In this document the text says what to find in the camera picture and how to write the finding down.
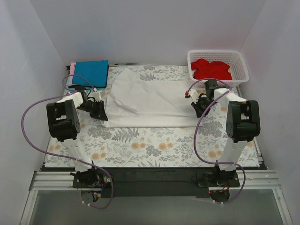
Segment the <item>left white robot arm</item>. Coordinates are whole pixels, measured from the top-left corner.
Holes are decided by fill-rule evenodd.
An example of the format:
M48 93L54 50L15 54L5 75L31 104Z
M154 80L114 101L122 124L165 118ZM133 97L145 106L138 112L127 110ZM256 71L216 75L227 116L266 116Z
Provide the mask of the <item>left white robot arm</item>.
M78 182L93 188L99 185L100 176L85 152L81 140L77 138L81 131L77 110L88 112L91 118L101 121L108 121L108 117L100 91L93 88L92 95L89 96L83 86L77 86L75 90L74 94L46 105L48 127L51 136L62 143L75 161L76 173L71 175Z

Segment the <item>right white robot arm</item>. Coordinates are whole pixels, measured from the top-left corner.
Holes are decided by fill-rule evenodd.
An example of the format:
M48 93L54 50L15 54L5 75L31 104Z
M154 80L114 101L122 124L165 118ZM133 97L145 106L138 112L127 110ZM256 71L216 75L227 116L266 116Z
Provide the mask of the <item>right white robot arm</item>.
M228 139L225 148L219 160L213 163L212 170L199 179L206 185L223 186L238 178L237 162L247 144L260 134L261 126L258 102L241 98L229 86L219 87L218 83L219 80L208 79L204 83L204 94L198 94L190 87L185 97L192 100L191 106L200 120L217 103L227 108L225 130Z

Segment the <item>white t shirt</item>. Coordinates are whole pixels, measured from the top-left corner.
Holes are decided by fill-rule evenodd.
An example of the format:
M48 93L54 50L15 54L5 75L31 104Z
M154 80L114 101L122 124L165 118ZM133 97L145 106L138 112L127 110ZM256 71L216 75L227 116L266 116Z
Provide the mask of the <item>white t shirt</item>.
M143 81L124 69L112 82L106 98L105 128L178 128L198 123L191 99L185 98L190 81Z

